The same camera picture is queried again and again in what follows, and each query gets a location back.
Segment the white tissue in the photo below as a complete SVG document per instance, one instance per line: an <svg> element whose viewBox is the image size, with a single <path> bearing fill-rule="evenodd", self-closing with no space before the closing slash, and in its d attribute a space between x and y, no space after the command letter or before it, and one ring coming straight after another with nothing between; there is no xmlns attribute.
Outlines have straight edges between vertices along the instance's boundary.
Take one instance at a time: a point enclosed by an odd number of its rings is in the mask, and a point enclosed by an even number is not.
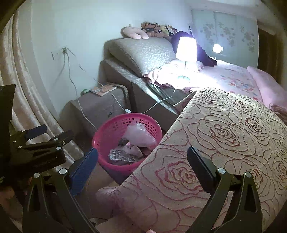
<svg viewBox="0 0 287 233"><path fill-rule="evenodd" d="M133 155L135 157L143 157L143 153L137 146L126 145L124 150L127 154Z"/></svg>

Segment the beige curtain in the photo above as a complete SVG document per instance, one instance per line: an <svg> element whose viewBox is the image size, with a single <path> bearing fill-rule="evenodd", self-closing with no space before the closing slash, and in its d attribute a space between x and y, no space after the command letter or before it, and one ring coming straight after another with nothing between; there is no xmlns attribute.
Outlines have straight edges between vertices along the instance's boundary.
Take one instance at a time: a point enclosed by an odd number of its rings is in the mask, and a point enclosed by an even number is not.
<svg viewBox="0 0 287 233"><path fill-rule="evenodd" d="M33 142L44 142L63 132L45 105L29 74L22 54L18 31L19 11L16 11L1 33L1 84L15 84L12 125L15 130L27 130L40 125L47 132Z"/></svg>

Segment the floral wardrobe door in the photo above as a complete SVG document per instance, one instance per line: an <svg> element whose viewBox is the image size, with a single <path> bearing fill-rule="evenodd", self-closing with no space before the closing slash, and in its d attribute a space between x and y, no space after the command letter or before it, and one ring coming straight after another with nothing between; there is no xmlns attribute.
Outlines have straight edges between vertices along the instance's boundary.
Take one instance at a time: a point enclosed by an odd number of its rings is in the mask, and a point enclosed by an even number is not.
<svg viewBox="0 0 287 233"><path fill-rule="evenodd" d="M259 34L257 20L211 10L191 11L191 32L209 56L237 66L257 67ZM214 44L223 51L213 52Z"/></svg>

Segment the dark brown paper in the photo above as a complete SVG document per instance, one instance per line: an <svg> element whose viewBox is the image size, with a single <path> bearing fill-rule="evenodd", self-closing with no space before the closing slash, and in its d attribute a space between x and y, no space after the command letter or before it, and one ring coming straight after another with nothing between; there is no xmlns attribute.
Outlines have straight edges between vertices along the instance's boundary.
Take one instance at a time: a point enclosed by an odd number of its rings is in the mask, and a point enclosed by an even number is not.
<svg viewBox="0 0 287 233"><path fill-rule="evenodd" d="M123 147L123 146L125 146L125 145L128 144L128 143L129 143L129 140L128 140L128 139L121 138L121 139L119 140L118 146Z"/></svg>

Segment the floral pink bed sheet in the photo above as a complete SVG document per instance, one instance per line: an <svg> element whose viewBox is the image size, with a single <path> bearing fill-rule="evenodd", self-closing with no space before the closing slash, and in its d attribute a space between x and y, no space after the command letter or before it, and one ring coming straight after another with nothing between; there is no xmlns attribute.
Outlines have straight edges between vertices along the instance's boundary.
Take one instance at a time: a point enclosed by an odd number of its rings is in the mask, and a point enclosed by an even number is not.
<svg viewBox="0 0 287 233"><path fill-rule="evenodd" d="M199 61L185 63L175 59L146 72L144 77L153 84L174 87L186 93L212 87L263 101L254 78L246 68L221 60L217 61L216 66L204 66Z"/></svg>

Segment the dark clothing heap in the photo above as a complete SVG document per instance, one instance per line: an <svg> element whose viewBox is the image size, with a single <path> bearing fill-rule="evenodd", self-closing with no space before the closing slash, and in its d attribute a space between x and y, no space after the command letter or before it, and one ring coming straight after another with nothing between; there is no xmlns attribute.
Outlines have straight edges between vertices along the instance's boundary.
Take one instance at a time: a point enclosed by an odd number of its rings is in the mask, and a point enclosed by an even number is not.
<svg viewBox="0 0 287 233"><path fill-rule="evenodd" d="M194 38L192 35L183 31L179 31L173 36L171 36L171 44L175 53L177 52L178 44L181 37ZM205 50L199 44L197 44L197 61L202 62L204 66L217 66L217 61L209 57Z"/></svg>

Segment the clear plastic bag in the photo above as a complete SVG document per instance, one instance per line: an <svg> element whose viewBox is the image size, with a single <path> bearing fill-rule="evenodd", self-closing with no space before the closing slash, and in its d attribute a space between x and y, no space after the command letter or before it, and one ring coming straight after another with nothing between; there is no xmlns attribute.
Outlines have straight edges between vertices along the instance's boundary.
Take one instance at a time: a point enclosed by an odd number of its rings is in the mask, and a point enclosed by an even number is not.
<svg viewBox="0 0 287 233"><path fill-rule="evenodd" d="M128 140L137 147L154 147L157 144L156 139L147 131L144 124L135 123L127 127L122 139Z"/></svg>

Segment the pink folded quilt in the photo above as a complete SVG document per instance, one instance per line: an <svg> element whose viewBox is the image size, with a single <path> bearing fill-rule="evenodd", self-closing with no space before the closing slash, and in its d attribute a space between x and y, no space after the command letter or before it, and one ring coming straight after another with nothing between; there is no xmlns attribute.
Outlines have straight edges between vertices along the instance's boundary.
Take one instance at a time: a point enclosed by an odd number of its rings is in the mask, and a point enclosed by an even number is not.
<svg viewBox="0 0 287 233"><path fill-rule="evenodd" d="M252 66L247 70L258 86L264 105L286 119L286 90L268 73Z"/></svg>

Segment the brown plush toys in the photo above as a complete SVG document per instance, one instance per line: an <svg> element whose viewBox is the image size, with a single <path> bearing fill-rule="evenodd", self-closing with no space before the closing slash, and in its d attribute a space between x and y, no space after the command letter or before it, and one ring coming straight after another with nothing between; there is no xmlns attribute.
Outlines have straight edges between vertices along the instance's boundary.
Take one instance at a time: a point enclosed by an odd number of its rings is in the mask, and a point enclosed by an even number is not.
<svg viewBox="0 0 287 233"><path fill-rule="evenodd" d="M177 29L170 25L160 25L158 23L143 22L141 30L144 31L149 37L168 38L178 32Z"/></svg>

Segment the wall power socket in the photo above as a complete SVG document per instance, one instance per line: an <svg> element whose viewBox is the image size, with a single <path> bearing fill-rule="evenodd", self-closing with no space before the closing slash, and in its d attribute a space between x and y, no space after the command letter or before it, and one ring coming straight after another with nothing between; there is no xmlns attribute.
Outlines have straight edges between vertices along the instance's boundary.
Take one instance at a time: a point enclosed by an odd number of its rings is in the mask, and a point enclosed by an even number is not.
<svg viewBox="0 0 287 233"><path fill-rule="evenodd" d="M61 50L64 56L68 53L68 49L66 47L63 47Z"/></svg>

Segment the small night light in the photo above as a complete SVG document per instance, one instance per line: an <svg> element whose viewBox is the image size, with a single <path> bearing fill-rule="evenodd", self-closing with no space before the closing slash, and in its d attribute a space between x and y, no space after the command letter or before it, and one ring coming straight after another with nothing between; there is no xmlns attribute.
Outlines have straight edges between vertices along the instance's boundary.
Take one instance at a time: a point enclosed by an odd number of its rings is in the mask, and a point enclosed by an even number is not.
<svg viewBox="0 0 287 233"><path fill-rule="evenodd" d="M223 51L223 47L220 44L214 44L213 52L220 54Z"/></svg>

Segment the magazine on cabinet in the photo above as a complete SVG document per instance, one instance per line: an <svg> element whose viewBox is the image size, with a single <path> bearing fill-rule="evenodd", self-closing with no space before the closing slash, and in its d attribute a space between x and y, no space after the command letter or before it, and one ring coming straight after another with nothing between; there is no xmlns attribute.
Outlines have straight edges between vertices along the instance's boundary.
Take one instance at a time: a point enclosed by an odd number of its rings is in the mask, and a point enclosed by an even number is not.
<svg viewBox="0 0 287 233"><path fill-rule="evenodd" d="M90 89L90 92L92 92L92 94L96 94L97 96L102 97L102 96L112 92L116 88L117 88L117 86L115 86L115 85L106 84L106 85L101 86L101 87L94 87L93 89Z"/></svg>

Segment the brown bedside cabinet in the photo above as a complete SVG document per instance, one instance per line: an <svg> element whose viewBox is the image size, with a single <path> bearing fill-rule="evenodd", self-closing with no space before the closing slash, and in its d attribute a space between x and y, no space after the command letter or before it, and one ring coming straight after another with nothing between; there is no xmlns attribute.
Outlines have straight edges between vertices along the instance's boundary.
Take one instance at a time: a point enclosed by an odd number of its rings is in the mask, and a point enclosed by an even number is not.
<svg viewBox="0 0 287 233"><path fill-rule="evenodd" d="M93 137L106 121L124 114L124 109L131 109L127 88L119 84L116 86L115 90L102 97L88 92L68 102L60 114L60 126L75 134Z"/></svg>

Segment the pink plastic mesh basket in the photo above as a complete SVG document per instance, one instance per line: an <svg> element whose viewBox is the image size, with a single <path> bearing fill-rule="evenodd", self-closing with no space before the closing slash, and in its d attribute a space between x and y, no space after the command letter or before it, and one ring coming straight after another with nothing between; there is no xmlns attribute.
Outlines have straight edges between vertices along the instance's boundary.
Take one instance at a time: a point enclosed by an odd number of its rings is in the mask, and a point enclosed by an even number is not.
<svg viewBox="0 0 287 233"><path fill-rule="evenodd" d="M95 133L92 146L108 172L129 176L159 144L163 135L152 117L130 113L115 116Z"/></svg>

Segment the white table lamp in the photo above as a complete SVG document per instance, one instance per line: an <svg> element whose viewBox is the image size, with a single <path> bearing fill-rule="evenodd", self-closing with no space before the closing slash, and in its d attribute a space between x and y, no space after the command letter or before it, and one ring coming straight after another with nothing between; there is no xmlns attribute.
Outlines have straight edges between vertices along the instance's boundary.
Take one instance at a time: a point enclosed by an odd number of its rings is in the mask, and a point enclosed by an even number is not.
<svg viewBox="0 0 287 233"><path fill-rule="evenodd" d="M194 38L182 36L176 52L178 73L190 80L198 72L197 41Z"/></svg>

